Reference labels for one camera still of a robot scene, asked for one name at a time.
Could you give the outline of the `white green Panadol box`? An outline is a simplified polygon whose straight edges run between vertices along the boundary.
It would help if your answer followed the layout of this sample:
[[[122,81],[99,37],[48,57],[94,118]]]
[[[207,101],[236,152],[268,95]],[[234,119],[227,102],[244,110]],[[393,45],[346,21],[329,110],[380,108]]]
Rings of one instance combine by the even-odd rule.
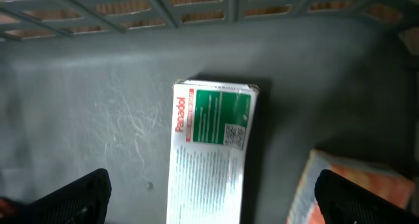
[[[174,84],[167,223],[239,223],[258,96],[254,84]]]

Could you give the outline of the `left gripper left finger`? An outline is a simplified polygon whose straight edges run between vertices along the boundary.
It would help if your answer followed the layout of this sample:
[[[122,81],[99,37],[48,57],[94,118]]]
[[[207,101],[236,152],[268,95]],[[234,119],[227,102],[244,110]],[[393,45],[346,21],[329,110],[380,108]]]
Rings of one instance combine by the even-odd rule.
[[[30,204],[2,197],[1,222],[104,224],[111,192],[109,173],[99,168]]]

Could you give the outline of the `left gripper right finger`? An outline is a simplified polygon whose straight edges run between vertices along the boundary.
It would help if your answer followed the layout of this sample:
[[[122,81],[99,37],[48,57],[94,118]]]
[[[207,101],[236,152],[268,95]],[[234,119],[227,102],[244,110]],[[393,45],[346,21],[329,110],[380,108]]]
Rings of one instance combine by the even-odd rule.
[[[324,169],[314,194],[326,224],[418,224],[418,216]]]

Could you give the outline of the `small orange box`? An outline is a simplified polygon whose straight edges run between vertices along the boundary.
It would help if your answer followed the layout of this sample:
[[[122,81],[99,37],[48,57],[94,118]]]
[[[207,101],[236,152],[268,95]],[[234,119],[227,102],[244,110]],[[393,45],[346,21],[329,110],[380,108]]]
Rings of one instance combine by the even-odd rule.
[[[415,184],[381,164],[311,150],[287,224],[417,223]]]

